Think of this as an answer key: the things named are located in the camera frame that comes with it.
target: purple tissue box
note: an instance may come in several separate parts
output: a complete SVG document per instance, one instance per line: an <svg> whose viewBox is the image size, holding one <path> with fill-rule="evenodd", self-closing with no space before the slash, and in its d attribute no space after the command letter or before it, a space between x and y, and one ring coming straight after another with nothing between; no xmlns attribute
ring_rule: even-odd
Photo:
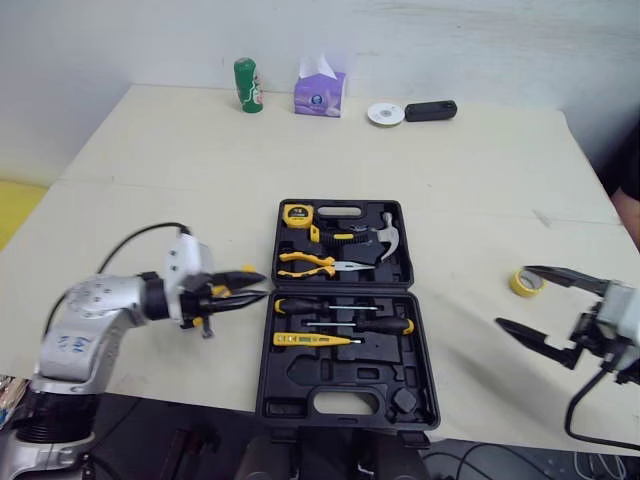
<svg viewBox="0 0 640 480"><path fill-rule="evenodd" d="M321 73L299 78L293 94L296 113L339 117L342 113L342 99L346 75L335 72L333 79Z"/></svg>

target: white table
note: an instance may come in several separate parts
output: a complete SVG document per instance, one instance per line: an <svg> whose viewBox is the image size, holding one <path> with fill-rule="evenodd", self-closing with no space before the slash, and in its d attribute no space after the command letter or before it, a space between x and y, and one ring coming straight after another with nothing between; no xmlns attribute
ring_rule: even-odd
<svg viewBox="0 0 640 480"><path fill-rule="evenodd" d="M462 104L449 122L380 129L365 119L369 100L348 99L339 120L294 115L291 103L267 94L265 110L249 115L232 91L132 87L0 257L0 370L31 374L52 302L140 226L181 221L211 246L217 269L250 263L268 274L280 200L396 199L442 413L435 434L616 451L562 429L598 360L586 354L566 370L494 323L511 318L566 345L595 300L556 286L517 297L506 280L521 265L640 285L640 256L563 115ZM161 270L173 236L136 240L109 270ZM253 410L265 310L215 317L213 341L169 322L130 331L109 391ZM608 378L574 425L637 443L639 420L638 388Z"/></svg>

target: tissue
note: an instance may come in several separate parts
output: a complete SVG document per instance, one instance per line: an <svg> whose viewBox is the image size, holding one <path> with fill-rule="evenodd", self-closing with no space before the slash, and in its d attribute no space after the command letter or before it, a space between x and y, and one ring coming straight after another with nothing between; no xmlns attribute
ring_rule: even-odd
<svg viewBox="0 0 640 480"><path fill-rule="evenodd" d="M324 55L306 57L300 62L293 94L296 113L340 117L346 75L334 72Z"/></svg>

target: yellow-handled pliers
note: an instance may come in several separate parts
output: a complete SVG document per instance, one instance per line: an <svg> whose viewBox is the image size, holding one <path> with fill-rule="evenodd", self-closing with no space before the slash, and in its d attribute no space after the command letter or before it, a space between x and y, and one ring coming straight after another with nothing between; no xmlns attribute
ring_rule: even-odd
<svg viewBox="0 0 640 480"><path fill-rule="evenodd" d="M305 262L320 265L319 268L307 270L305 272L287 272L286 270L278 270L278 276L288 278L306 278L312 275L326 274L333 277L336 272L352 272L355 270L368 270L376 268L375 265L365 265L356 262L336 262L333 257L320 258L315 255L304 252L281 253L281 262L293 262L294 260L304 260Z"/></svg>

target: yellow object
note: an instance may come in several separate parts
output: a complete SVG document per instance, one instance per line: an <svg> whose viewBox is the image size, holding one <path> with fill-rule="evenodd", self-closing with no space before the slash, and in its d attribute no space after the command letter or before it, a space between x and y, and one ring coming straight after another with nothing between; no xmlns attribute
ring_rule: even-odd
<svg viewBox="0 0 640 480"><path fill-rule="evenodd" d="M278 347L331 347L350 343L350 338L332 337L320 333L276 332L273 334L273 344Z"/></svg>
<svg viewBox="0 0 640 480"><path fill-rule="evenodd" d="M47 189L0 181L0 250L27 219Z"/></svg>
<svg viewBox="0 0 640 480"><path fill-rule="evenodd" d="M211 287L211 295L214 297L227 298L231 296L231 290L226 285L215 285Z"/></svg>
<svg viewBox="0 0 640 480"><path fill-rule="evenodd" d="M277 313L282 313L284 314L285 312L280 308L280 304L284 301L284 298L281 298L280 300L276 300L276 304L273 306L273 309L277 312Z"/></svg>
<svg viewBox="0 0 640 480"><path fill-rule="evenodd" d="M311 225L311 230L309 230L309 240L313 243L320 243L320 229L315 225Z"/></svg>
<svg viewBox="0 0 640 480"><path fill-rule="evenodd" d="M313 270L307 270L306 272L287 272L286 270L278 270L279 276L291 278L306 278L311 277L312 275L320 275L321 273L326 273L330 277L333 277L336 274L336 269L333 267L320 267L314 268Z"/></svg>
<svg viewBox="0 0 640 480"><path fill-rule="evenodd" d="M315 263L316 265L320 265L322 267L328 267L336 263L336 259L333 257L320 258L316 255L311 255L309 253L304 253L304 252L292 252L292 253L280 254L281 262L293 262L294 260L304 260L305 262Z"/></svg>
<svg viewBox="0 0 640 480"><path fill-rule="evenodd" d="M416 328L416 326L413 324L413 321L407 320L407 322L409 322L409 326L402 331L403 335L409 335L410 333L413 333Z"/></svg>
<svg viewBox="0 0 640 480"><path fill-rule="evenodd" d="M535 273L521 268L511 275L509 286L516 295L528 298L540 293L545 286L545 281Z"/></svg>
<svg viewBox="0 0 640 480"><path fill-rule="evenodd" d="M334 240L352 240L354 237L353 233L334 233L332 235ZM309 240L312 243L320 243L320 229L315 225L309 227Z"/></svg>
<svg viewBox="0 0 640 480"><path fill-rule="evenodd" d="M288 203L284 206L282 219L289 228L309 228L313 222L313 207L300 203Z"/></svg>
<svg viewBox="0 0 640 480"><path fill-rule="evenodd" d="M314 268L313 270L307 270L306 272L288 272L286 270L278 270L278 275L281 277L306 278L312 275L318 275L320 273L326 273L330 277L333 277L336 274L336 269L332 267L332 265L336 261L335 258L333 257L320 258L320 257L317 257L316 255L311 255L309 253L292 252L292 253L281 253L279 258L281 262L292 262L294 260L304 260L305 262L320 265L320 268Z"/></svg>

